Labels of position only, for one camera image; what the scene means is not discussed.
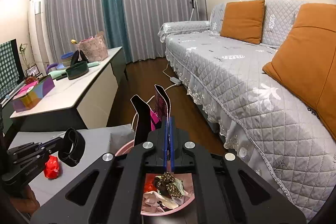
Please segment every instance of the green checkered cloth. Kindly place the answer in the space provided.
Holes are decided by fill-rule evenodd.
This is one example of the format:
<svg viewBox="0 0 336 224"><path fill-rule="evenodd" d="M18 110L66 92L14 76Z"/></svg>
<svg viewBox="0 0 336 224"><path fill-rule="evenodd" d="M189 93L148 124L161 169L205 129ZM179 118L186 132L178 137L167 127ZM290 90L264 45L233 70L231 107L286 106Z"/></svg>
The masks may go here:
<svg viewBox="0 0 336 224"><path fill-rule="evenodd" d="M19 80L11 42L0 45L0 99L10 93Z"/></svg>

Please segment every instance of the black strap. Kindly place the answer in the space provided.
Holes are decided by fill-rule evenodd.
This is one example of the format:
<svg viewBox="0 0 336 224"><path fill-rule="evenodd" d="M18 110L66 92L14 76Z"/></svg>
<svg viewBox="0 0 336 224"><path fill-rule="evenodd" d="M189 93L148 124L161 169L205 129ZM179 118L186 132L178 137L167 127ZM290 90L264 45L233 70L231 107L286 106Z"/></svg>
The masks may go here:
<svg viewBox="0 0 336 224"><path fill-rule="evenodd" d="M63 146L58 151L58 158L66 165L74 167L82 158L84 150L85 140L83 136L76 129L69 128L65 132Z"/></svg>

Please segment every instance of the orange cushion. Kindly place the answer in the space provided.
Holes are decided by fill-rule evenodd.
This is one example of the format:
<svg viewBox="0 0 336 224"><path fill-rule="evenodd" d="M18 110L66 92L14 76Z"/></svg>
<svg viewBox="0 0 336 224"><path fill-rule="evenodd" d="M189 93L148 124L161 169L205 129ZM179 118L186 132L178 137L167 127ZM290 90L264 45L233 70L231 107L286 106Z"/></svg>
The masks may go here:
<svg viewBox="0 0 336 224"><path fill-rule="evenodd" d="M264 12L265 0L227 3L220 35L259 44L263 31Z"/></svg>
<svg viewBox="0 0 336 224"><path fill-rule="evenodd" d="M336 5L303 4L263 71L312 109L336 140Z"/></svg>

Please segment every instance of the red plastic bag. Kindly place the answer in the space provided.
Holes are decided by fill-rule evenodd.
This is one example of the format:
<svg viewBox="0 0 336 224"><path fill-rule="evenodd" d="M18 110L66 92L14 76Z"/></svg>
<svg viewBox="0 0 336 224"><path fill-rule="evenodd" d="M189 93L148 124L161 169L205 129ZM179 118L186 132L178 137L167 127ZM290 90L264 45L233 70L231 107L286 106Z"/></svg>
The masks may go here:
<svg viewBox="0 0 336 224"><path fill-rule="evenodd" d="M156 187L153 185L153 181L157 174L146 174L145 185L143 187L143 192L147 193L150 191L156 191Z"/></svg>
<svg viewBox="0 0 336 224"><path fill-rule="evenodd" d="M59 164L56 156L49 156L49 160L45 163L44 176L48 179L56 179L59 175Z"/></svg>

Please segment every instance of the photo frame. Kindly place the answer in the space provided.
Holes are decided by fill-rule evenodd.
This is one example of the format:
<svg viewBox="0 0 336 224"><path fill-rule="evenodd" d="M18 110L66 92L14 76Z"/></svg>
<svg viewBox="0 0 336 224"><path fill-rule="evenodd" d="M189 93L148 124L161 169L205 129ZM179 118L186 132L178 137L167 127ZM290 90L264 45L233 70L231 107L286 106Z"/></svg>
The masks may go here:
<svg viewBox="0 0 336 224"><path fill-rule="evenodd" d="M40 74L40 71L39 71L37 65L35 64L34 66L32 66L32 67L26 69L26 74L27 74L28 76L37 76L37 75Z"/></svg>

